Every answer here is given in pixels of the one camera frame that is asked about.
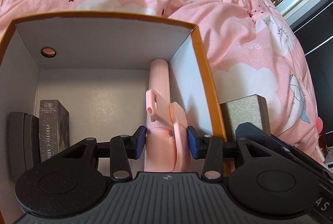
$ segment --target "open box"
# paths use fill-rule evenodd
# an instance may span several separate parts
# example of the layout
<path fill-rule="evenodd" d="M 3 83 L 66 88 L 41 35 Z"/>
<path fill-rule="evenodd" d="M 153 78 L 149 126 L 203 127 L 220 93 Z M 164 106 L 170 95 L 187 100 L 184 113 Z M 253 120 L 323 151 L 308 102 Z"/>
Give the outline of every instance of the open box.
<path fill-rule="evenodd" d="M 44 47 L 54 58 L 41 55 Z M 70 115 L 71 145 L 132 135 L 146 124 L 149 65 L 169 63 L 171 102 L 189 125 L 225 138 L 213 78 L 196 25 L 126 13 L 60 12 L 14 20 L 0 43 L 0 210 L 6 224 L 22 215 L 9 177 L 8 114 L 39 116 L 42 99 L 58 99 Z M 144 157 L 130 162 L 133 175 Z M 109 175 L 109 159 L 99 171 Z"/>

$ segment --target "pink comforter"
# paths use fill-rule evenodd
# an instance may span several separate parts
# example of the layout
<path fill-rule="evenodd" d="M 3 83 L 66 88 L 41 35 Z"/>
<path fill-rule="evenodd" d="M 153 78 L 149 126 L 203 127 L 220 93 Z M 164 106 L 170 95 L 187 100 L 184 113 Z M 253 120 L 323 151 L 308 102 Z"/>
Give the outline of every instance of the pink comforter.
<path fill-rule="evenodd" d="M 199 25 L 220 102 L 265 97 L 272 134 L 322 162 L 304 53 L 269 0 L 0 0 L 0 38 L 16 17 L 64 10 L 136 12 Z"/>

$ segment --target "pink handle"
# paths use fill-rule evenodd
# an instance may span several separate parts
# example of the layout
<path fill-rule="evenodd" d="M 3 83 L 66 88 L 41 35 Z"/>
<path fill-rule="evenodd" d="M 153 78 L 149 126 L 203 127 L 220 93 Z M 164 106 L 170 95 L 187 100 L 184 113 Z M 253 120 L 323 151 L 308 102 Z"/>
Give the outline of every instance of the pink handle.
<path fill-rule="evenodd" d="M 174 123 L 174 137 L 176 139 L 177 161 L 173 172 L 189 172 L 191 158 L 187 141 L 186 128 L 180 123 Z"/>
<path fill-rule="evenodd" d="M 180 123 L 185 129 L 189 126 L 186 119 L 186 114 L 183 108 L 177 103 L 173 102 L 169 105 L 170 117 L 173 123 Z"/>

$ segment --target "logo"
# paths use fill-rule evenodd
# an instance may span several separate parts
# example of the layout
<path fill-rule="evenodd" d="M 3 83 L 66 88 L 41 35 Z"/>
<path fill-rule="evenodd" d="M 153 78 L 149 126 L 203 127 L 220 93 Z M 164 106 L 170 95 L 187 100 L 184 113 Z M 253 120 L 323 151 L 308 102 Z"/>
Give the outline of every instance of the logo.
<path fill-rule="evenodd" d="M 167 180 L 167 181 L 169 181 L 169 180 L 171 180 L 173 177 L 171 176 L 171 175 L 166 175 L 166 176 L 163 176 L 163 179 L 165 179 L 165 180 Z"/>

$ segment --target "pink plastic part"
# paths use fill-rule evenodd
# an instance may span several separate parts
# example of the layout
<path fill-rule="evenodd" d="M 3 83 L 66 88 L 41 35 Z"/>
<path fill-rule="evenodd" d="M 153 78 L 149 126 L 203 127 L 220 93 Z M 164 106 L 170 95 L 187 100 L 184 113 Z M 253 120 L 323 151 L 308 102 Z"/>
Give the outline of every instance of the pink plastic part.
<path fill-rule="evenodd" d="M 150 116 L 150 121 L 158 121 L 168 129 L 174 129 L 174 123 L 171 121 L 169 104 L 153 89 L 146 92 L 146 109 L 147 114 Z"/>
<path fill-rule="evenodd" d="M 156 59 L 150 64 L 149 90 L 162 97 L 167 108 L 170 104 L 169 65 L 163 59 Z M 155 106 L 155 97 L 146 93 L 146 108 Z M 147 137 L 144 156 L 144 171 L 172 172 L 176 164 L 176 141 L 172 132 L 147 113 Z"/>
<path fill-rule="evenodd" d="M 170 104 L 169 66 L 162 59 L 150 65 L 146 92 L 147 137 L 144 170 L 151 172 L 190 171 L 186 114 Z"/>
<path fill-rule="evenodd" d="M 177 148 L 175 137 L 168 129 L 154 128 L 146 137 L 144 171 L 172 172 L 176 165 Z"/>
<path fill-rule="evenodd" d="M 169 65 L 165 60 L 156 59 L 151 62 L 148 89 L 155 90 L 166 100 L 167 104 L 170 104 Z M 147 115 L 146 126 L 148 132 L 153 128 L 165 128 L 159 121 L 151 121 L 149 115 Z"/>
<path fill-rule="evenodd" d="M 173 102 L 169 105 L 171 121 L 173 123 L 180 123 L 185 129 L 189 126 L 186 119 L 186 114 L 183 108 L 177 103 Z"/>
<path fill-rule="evenodd" d="M 174 123 L 174 137 L 176 139 L 177 161 L 173 172 L 189 172 L 191 159 L 189 155 L 187 133 L 186 128 L 180 123 Z"/>

